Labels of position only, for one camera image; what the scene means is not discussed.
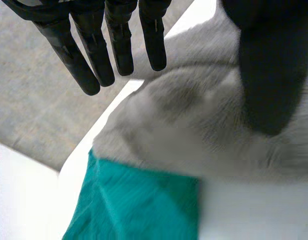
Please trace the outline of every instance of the gray fur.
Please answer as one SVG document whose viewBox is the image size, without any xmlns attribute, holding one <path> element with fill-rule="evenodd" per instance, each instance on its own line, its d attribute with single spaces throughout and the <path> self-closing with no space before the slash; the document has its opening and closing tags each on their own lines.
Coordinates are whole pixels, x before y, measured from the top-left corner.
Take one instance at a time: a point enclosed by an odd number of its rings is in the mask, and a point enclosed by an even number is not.
<svg viewBox="0 0 308 240">
<path fill-rule="evenodd" d="M 97 157 L 141 168 L 243 181 L 308 181 L 308 79 L 277 137 L 244 124 L 238 31 L 218 5 L 208 22 L 166 40 L 168 66 L 151 70 L 145 49 L 132 78 L 144 85 L 110 115 Z"/>
</svg>

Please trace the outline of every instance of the white table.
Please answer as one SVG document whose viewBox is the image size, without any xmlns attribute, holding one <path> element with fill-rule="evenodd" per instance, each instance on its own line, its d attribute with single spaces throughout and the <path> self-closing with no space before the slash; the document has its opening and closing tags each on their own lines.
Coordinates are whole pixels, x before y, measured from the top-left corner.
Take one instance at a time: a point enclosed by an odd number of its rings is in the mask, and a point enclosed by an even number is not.
<svg viewBox="0 0 308 240">
<path fill-rule="evenodd" d="M 215 0 L 195 0 L 167 38 L 210 19 Z M 130 80 L 64 164 L 50 239 L 61 239 L 74 213 L 92 140 L 109 114 L 142 81 Z M 308 240 L 308 184 L 250 185 L 206 181 L 201 190 L 200 240 Z"/>
</svg>

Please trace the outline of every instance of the green cloth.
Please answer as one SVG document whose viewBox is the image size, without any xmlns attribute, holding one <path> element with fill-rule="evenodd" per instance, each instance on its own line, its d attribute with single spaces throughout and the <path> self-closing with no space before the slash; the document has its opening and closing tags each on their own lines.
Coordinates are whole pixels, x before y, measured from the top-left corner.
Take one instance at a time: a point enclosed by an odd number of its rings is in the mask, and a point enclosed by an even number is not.
<svg viewBox="0 0 308 240">
<path fill-rule="evenodd" d="M 198 239 L 198 180 L 97 159 L 64 240 Z"/>
</svg>

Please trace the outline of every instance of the robotic hand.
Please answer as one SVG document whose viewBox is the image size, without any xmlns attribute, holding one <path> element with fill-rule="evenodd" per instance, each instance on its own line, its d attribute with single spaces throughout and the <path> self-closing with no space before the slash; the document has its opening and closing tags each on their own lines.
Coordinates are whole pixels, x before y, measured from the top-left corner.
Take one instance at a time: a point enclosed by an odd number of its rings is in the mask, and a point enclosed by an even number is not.
<svg viewBox="0 0 308 240">
<path fill-rule="evenodd" d="M 239 67 L 247 122 L 254 131 L 275 136 L 290 122 L 308 75 L 308 0 L 220 0 L 241 30 Z M 16 14 L 33 21 L 83 91 L 97 94 L 114 83 L 103 15 L 118 72 L 133 72 L 128 21 L 137 0 L 3 0 Z M 171 0 L 139 0 L 139 14 L 149 61 L 155 71 L 166 66 L 162 17 Z M 71 33 L 71 14 L 95 75 Z"/>
<path fill-rule="evenodd" d="M 106 42 L 101 32 L 103 16 L 107 23 L 116 66 L 122 76 L 134 71 L 131 32 L 128 21 L 137 0 L 3 0 L 17 15 L 32 21 L 88 95 L 95 95 L 100 86 L 114 83 Z M 146 49 L 152 68 L 166 66 L 164 47 L 165 15 L 171 0 L 140 0 L 139 15 Z M 95 75 L 89 68 L 70 32 L 69 14 L 74 19 Z"/>
</svg>

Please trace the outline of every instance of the gray carpet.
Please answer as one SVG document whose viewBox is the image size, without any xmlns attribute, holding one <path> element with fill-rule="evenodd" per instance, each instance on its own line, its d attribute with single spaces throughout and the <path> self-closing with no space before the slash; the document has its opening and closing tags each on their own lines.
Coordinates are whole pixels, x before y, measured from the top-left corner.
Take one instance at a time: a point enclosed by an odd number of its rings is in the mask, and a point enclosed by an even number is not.
<svg viewBox="0 0 308 240">
<path fill-rule="evenodd" d="M 192 2 L 172 1 L 164 17 L 165 34 Z M 102 28 L 114 63 L 106 25 Z M 130 28 L 137 50 L 144 46 L 137 9 Z M 72 31 L 83 50 L 74 27 Z M 1 143 L 59 171 L 126 82 L 117 76 L 113 86 L 86 96 L 36 27 L 0 1 Z"/>
</svg>

